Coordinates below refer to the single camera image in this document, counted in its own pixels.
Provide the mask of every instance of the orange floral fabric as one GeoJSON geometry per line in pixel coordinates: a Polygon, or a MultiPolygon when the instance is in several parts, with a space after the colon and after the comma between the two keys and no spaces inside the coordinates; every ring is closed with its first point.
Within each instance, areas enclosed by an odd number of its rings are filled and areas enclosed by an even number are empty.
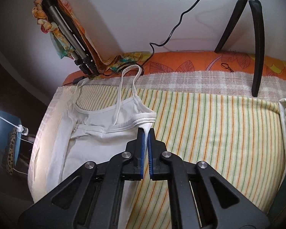
{"type": "MultiPolygon", "coordinates": [[[[189,72],[200,70],[211,71],[241,71],[254,73],[254,54],[239,52],[161,52],[154,56],[144,65],[144,74],[189,72]]],[[[134,75],[136,70],[130,71],[128,75],[134,75]]],[[[75,78],[82,76],[81,71],[70,74],[64,81],[64,85],[72,83],[75,78]]],[[[110,77],[100,75],[97,78],[111,78],[121,76],[115,73],[110,77]]],[[[263,76],[276,76],[286,80],[286,61],[265,56],[263,76]]]]}

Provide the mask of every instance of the black tripod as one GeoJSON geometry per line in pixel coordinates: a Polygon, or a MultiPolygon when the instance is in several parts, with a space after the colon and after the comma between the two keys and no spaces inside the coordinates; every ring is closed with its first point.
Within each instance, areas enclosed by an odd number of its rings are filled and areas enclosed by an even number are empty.
{"type": "MultiPolygon", "coordinates": [[[[248,0],[238,0],[228,25],[223,32],[223,35],[215,49],[218,53],[223,48],[230,34],[232,33],[235,25],[237,24],[248,0]]],[[[249,5],[252,11],[253,24],[254,24],[254,35],[255,35],[255,65],[254,65],[254,75],[252,83],[252,96],[257,97],[260,81],[262,79],[263,65],[264,65],[264,55],[265,55],[265,31],[264,31],[264,21],[262,13],[262,5],[259,0],[249,0],[249,5]]]]}

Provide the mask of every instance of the metal bolt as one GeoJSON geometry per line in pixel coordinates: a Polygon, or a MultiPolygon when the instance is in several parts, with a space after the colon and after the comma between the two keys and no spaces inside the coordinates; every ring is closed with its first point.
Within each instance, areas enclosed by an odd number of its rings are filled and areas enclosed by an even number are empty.
{"type": "Polygon", "coordinates": [[[89,162],[85,163],[86,169],[92,169],[93,167],[94,167],[94,162],[89,161],[89,162]]]}
{"type": "Polygon", "coordinates": [[[169,151],[162,152],[163,157],[170,157],[172,154],[169,151]]]}
{"type": "Polygon", "coordinates": [[[131,157],[131,153],[130,153],[129,151],[124,151],[124,152],[122,153],[122,157],[123,157],[123,158],[130,158],[130,157],[131,157]]]}
{"type": "Polygon", "coordinates": [[[208,164],[204,161],[200,161],[198,162],[198,166],[201,168],[201,169],[205,169],[206,167],[208,167],[208,164]]]}

